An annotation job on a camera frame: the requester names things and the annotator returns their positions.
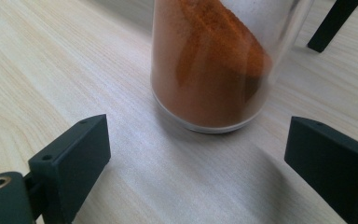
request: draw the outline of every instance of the wooden table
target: wooden table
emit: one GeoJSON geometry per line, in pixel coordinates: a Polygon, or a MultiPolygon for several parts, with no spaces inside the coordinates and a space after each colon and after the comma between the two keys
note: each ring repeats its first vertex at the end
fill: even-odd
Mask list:
{"type": "Polygon", "coordinates": [[[260,116],[208,135],[153,98],[152,0],[0,1],[0,173],[106,114],[112,159],[75,223],[342,223],[283,161],[292,116],[358,140],[358,8],[305,48],[333,3],[315,1],[260,116]]]}

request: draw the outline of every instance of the brown powder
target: brown powder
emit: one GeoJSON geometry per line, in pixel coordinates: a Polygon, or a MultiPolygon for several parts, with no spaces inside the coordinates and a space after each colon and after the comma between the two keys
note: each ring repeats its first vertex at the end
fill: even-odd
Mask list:
{"type": "Polygon", "coordinates": [[[272,65],[255,36],[219,0],[156,0],[152,86],[175,116],[202,127],[241,123],[272,65]]]}

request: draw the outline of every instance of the clear glass container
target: clear glass container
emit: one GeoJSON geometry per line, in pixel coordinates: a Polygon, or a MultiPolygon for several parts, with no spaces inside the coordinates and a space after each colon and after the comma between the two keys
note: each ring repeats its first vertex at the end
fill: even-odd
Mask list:
{"type": "Polygon", "coordinates": [[[155,0],[151,83],[185,127],[226,133],[261,110],[313,0],[155,0]]]}

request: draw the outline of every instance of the table surface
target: table surface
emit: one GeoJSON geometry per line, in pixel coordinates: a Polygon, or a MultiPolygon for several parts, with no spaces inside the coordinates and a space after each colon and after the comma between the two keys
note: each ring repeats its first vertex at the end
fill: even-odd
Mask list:
{"type": "Polygon", "coordinates": [[[314,2],[261,114],[208,135],[153,98],[152,0],[0,2],[0,173],[106,114],[112,159],[75,223],[343,223],[283,160],[292,116],[358,140],[358,8],[305,47],[333,3],[314,2]]]}

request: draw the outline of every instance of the jar bottom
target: jar bottom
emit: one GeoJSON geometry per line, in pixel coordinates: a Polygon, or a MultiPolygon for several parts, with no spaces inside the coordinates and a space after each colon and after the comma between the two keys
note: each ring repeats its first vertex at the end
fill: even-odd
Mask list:
{"type": "Polygon", "coordinates": [[[252,119],[254,119],[255,117],[257,117],[260,112],[261,109],[259,109],[257,111],[257,113],[255,113],[253,116],[251,116],[250,118],[244,120],[241,123],[235,124],[235,125],[231,125],[231,126],[227,126],[227,127],[222,127],[222,128],[210,128],[210,127],[203,127],[203,126],[199,126],[199,125],[195,125],[192,124],[190,122],[187,122],[183,119],[180,119],[179,117],[177,117],[176,115],[174,115],[170,110],[168,110],[158,99],[158,97],[156,96],[156,94],[153,91],[153,95],[159,105],[159,107],[164,111],[164,113],[168,114],[171,118],[173,118],[174,120],[176,120],[177,122],[179,122],[184,128],[189,129],[190,131],[193,132],[197,132],[197,133],[230,133],[233,131],[236,131],[240,128],[242,128],[243,126],[245,126],[246,124],[248,124],[252,119]]]}

